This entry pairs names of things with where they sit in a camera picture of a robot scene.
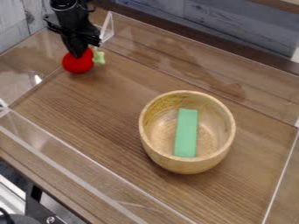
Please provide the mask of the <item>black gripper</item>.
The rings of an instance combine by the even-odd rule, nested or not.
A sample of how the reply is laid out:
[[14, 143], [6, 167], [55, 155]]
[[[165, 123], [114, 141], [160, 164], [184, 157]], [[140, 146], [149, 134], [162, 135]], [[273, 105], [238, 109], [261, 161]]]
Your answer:
[[51, 14], [43, 16], [47, 28], [59, 34], [63, 45], [74, 58], [79, 58], [87, 45], [99, 47], [99, 30], [89, 22], [95, 10], [91, 0], [50, 0]]

